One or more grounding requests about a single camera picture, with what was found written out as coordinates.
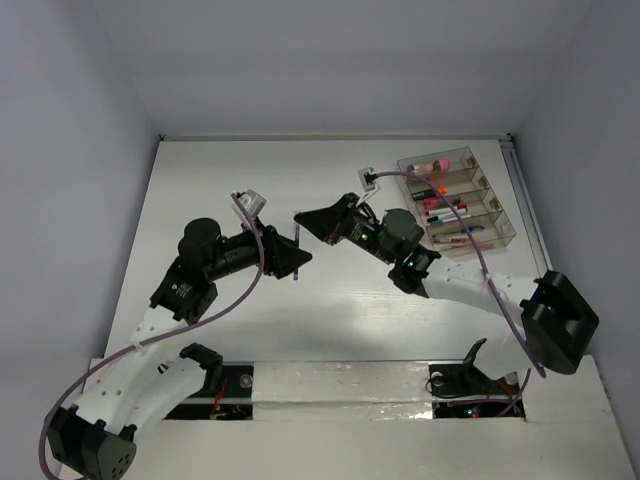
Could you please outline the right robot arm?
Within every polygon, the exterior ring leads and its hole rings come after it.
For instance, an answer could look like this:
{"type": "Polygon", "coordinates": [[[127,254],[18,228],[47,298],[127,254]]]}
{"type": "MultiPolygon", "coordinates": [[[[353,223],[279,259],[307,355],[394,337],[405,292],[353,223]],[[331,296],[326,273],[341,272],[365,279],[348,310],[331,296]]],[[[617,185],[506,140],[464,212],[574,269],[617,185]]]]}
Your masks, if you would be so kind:
{"type": "Polygon", "coordinates": [[[501,315],[510,332],[477,341],[460,368],[462,384],[482,392],[511,372],[540,366],[577,372],[599,318],[571,280],[548,270],[536,279],[472,269],[425,248],[423,229],[404,209],[376,219],[354,193],[329,207],[300,212],[294,220],[318,240],[348,240],[391,265],[392,283],[407,294],[461,303],[501,315]]]}

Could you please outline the purple gel pen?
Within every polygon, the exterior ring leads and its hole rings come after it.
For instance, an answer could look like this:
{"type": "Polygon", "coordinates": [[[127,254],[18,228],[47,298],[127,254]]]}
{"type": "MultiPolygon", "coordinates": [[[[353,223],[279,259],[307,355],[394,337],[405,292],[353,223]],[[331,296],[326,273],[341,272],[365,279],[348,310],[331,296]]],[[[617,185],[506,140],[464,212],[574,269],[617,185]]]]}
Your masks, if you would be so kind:
{"type": "MultiPolygon", "coordinates": [[[[298,248],[300,246],[300,225],[298,223],[294,223],[294,243],[298,248]]],[[[293,272],[293,280],[298,281],[299,279],[299,267],[297,267],[293,272]]]]}

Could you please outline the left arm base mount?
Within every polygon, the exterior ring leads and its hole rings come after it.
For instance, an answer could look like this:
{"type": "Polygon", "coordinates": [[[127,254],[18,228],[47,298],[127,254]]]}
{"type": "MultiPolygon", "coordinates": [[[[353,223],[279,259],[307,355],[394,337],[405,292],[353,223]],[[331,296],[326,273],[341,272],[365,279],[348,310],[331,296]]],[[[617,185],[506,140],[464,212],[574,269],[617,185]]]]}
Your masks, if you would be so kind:
{"type": "Polygon", "coordinates": [[[219,382],[183,400],[166,420],[245,421],[253,419],[253,363],[224,364],[219,382]]]}

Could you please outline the red ballpoint pen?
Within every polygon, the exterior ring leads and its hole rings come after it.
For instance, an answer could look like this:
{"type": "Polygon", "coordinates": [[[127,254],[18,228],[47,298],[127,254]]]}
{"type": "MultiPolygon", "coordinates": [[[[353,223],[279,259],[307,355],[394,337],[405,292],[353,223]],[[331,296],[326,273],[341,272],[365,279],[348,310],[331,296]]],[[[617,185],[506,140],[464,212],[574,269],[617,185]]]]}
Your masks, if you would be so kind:
{"type": "Polygon", "coordinates": [[[471,243],[471,239],[469,239],[468,237],[465,237],[465,238],[446,237],[446,238],[434,238],[432,239],[432,242],[434,244],[440,244],[440,245],[463,245],[463,244],[471,243]]]}

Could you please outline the orange black highlighter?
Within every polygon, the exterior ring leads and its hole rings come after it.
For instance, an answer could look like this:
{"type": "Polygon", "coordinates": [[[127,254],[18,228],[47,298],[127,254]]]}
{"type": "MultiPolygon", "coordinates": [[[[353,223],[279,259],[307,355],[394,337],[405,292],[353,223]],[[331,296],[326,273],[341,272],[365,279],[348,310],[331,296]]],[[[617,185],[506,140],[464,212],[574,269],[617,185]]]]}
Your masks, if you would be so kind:
{"type": "Polygon", "coordinates": [[[425,199],[438,198],[440,195],[446,195],[447,188],[439,187],[438,189],[423,189],[411,194],[411,198],[413,201],[421,201],[425,199]]]}

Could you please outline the dark blue ballpoint pen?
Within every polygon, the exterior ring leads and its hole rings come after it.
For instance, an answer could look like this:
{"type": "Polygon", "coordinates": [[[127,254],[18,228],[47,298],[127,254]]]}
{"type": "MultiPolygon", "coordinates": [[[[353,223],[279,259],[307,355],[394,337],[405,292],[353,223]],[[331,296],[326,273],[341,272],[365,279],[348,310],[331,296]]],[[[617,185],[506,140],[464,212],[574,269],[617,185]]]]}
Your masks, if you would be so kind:
{"type": "Polygon", "coordinates": [[[476,233],[476,232],[482,232],[486,229],[485,226],[470,226],[467,227],[466,229],[460,229],[460,230],[456,230],[453,232],[449,232],[449,233],[439,233],[439,234],[434,234],[432,235],[433,238],[446,238],[446,237],[456,237],[456,236],[461,236],[461,235],[467,235],[468,233],[476,233]]]}

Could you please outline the white pen red cap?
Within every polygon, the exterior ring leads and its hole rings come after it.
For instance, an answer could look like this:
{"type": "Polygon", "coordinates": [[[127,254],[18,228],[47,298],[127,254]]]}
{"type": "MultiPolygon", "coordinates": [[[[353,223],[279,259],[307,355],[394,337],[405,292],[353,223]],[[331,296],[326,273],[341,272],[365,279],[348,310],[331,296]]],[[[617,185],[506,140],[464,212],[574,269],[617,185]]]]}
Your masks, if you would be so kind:
{"type": "Polygon", "coordinates": [[[440,208],[435,210],[429,210],[426,213],[426,216],[428,218],[452,216],[454,211],[465,213],[467,211],[467,205],[457,204],[457,205],[454,205],[452,208],[445,207],[445,208],[440,208]]]}

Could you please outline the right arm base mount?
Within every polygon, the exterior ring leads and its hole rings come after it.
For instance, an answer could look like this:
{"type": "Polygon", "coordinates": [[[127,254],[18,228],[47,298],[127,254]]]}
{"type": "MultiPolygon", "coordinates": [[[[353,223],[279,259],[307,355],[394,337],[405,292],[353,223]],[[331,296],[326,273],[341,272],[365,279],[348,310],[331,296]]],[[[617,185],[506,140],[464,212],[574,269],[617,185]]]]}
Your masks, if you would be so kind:
{"type": "Polygon", "coordinates": [[[509,385],[505,377],[492,380],[475,366],[486,339],[478,340],[458,363],[429,365],[425,390],[431,394],[435,419],[526,417],[521,385],[509,385]]]}

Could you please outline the white pen blue cap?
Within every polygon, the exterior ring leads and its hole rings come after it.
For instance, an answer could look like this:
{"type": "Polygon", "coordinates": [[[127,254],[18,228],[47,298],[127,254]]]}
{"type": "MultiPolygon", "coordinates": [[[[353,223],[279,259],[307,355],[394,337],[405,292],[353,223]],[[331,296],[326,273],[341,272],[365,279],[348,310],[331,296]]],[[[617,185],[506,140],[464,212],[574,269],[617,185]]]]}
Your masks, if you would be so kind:
{"type": "Polygon", "coordinates": [[[435,225],[442,225],[442,224],[447,224],[447,223],[451,223],[451,222],[457,222],[460,219],[465,220],[465,219],[469,219],[472,218],[473,215],[472,214],[462,214],[459,216],[455,216],[455,215],[451,215],[451,216],[445,216],[443,218],[438,218],[437,220],[434,220],[432,222],[428,222],[429,226],[435,226],[435,225]]]}

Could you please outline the pink black highlighter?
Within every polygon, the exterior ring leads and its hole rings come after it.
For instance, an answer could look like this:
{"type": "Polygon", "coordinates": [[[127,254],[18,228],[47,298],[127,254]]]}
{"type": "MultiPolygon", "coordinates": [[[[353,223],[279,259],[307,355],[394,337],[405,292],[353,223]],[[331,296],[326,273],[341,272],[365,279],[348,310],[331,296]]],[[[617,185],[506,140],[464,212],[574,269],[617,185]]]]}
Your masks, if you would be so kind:
{"type": "Polygon", "coordinates": [[[447,205],[440,198],[435,197],[424,199],[423,206],[426,211],[435,211],[447,207],[447,205]]]}

